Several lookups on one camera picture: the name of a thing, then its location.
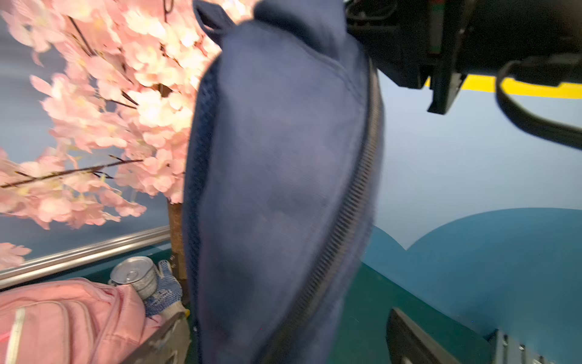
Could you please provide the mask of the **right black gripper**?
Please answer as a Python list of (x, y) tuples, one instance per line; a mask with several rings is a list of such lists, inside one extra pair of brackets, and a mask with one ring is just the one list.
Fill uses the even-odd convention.
[(467, 74), (456, 67), (474, 1), (347, 1), (348, 32), (397, 86), (433, 92), (429, 112), (444, 115)]

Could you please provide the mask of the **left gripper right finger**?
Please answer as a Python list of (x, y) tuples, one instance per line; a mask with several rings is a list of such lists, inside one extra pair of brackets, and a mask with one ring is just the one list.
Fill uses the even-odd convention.
[(386, 324), (386, 345), (392, 364), (459, 364), (416, 322), (400, 309), (391, 309)]

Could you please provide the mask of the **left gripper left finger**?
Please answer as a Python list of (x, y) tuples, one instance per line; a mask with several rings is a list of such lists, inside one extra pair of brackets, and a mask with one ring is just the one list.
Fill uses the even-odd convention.
[(122, 364), (182, 364), (191, 343), (189, 323), (184, 312), (171, 317)]

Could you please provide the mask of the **pink backpack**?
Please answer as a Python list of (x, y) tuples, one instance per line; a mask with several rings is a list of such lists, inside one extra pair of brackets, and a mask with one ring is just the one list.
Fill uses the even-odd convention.
[(138, 293), (84, 278), (1, 294), (3, 363), (121, 363), (165, 320)]

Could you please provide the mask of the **navy blue backpack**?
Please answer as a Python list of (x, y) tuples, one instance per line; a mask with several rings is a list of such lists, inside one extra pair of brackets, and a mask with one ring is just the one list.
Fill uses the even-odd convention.
[(183, 188), (199, 361), (325, 363), (373, 225), (377, 70), (341, 1), (261, 1), (239, 24), (192, 7), (221, 50)]

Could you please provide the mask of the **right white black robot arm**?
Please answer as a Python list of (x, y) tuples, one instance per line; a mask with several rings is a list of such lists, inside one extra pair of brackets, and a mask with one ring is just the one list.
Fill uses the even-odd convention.
[(579, 1), (347, 1), (348, 32), (396, 85), (433, 92), (448, 112), (469, 75), (581, 52)]

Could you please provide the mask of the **pink cherry blossom tree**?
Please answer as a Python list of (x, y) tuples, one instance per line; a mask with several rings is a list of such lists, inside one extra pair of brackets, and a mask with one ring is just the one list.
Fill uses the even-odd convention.
[(1, 3), (1, 276), (168, 224), (203, 73), (190, 1)]

